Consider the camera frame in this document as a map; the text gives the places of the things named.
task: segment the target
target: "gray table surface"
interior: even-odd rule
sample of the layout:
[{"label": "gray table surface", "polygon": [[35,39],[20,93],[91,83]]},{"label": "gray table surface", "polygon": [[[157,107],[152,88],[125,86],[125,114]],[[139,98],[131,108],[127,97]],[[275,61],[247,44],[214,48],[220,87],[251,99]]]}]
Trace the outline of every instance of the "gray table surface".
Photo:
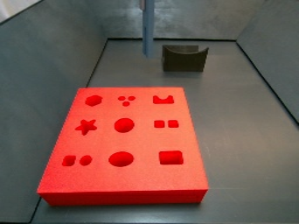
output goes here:
[{"label": "gray table surface", "polygon": [[[210,47],[203,73],[164,73],[161,45]],[[89,87],[184,87],[210,180],[203,202],[51,207],[36,223],[299,222],[298,124],[235,42],[108,41]]]}]

